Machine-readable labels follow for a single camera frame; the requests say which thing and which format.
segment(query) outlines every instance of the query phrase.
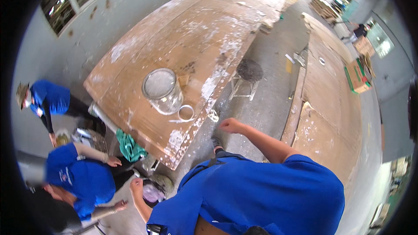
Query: wooden table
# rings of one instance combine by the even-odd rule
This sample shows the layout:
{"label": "wooden table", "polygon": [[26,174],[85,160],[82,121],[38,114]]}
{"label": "wooden table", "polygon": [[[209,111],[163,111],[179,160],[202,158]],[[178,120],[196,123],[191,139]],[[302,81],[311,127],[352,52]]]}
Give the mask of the wooden table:
{"label": "wooden table", "polygon": [[[284,0],[172,0],[126,33],[84,86],[107,116],[156,159],[175,170],[262,23],[280,18]],[[195,117],[156,111],[141,91],[160,67],[189,75],[183,104]]]}

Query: blue t-shirt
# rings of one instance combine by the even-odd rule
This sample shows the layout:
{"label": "blue t-shirt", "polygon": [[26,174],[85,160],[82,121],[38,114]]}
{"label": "blue t-shirt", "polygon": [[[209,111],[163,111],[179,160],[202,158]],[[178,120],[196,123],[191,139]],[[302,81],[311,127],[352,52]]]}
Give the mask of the blue t-shirt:
{"label": "blue t-shirt", "polygon": [[65,114],[70,105],[70,89],[64,86],[58,86],[47,80],[38,80],[31,87],[30,92],[35,100],[30,105],[30,109],[37,114],[36,110],[40,108],[45,112],[41,105],[46,99],[49,103],[49,112],[51,114]]}
{"label": "blue t-shirt", "polygon": [[109,202],[116,192],[110,166],[101,161],[77,160],[73,143],[60,146],[46,160],[46,182],[77,197],[74,209],[80,220],[89,220],[94,207]]}
{"label": "blue t-shirt", "polygon": [[278,235],[337,230],[343,185],[310,158],[296,154],[271,164],[224,157],[205,169],[208,163],[185,175],[177,194],[153,208],[148,224],[161,225],[162,235],[193,234],[201,215],[228,234],[243,234],[252,226]]}

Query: fist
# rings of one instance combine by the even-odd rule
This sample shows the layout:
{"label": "fist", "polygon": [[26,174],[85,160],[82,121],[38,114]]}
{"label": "fist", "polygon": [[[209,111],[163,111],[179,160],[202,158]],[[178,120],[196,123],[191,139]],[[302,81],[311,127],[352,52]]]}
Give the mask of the fist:
{"label": "fist", "polygon": [[242,133],[245,124],[240,123],[235,118],[228,118],[222,121],[219,129],[227,132],[227,133]]}
{"label": "fist", "polygon": [[132,197],[138,196],[142,198],[144,181],[141,178],[134,178],[129,185]]}
{"label": "fist", "polygon": [[116,211],[126,210],[128,208],[128,202],[125,200],[120,200],[115,204]]}
{"label": "fist", "polygon": [[120,159],[114,156],[109,156],[109,159],[107,160],[107,164],[110,167],[117,167],[118,165],[122,165],[122,162],[120,161]]}

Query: open can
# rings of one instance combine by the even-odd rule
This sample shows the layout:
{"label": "open can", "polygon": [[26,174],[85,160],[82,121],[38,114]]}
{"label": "open can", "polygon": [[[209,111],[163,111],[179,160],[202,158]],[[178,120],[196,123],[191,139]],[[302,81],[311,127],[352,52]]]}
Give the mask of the open can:
{"label": "open can", "polygon": [[151,71],[142,83],[142,93],[164,115],[178,112],[184,98],[175,73],[168,68]]}

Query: cardboard box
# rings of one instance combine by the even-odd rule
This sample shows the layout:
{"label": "cardboard box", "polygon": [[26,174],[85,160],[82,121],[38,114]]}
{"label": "cardboard box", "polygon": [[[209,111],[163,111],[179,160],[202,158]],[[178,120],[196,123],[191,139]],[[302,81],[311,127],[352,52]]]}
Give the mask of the cardboard box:
{"label": "cardboard box", "polygon": [[344,67],[344,71],[347,76],[348,85],[353,93],[362,93],[372,88],[358,58]]}

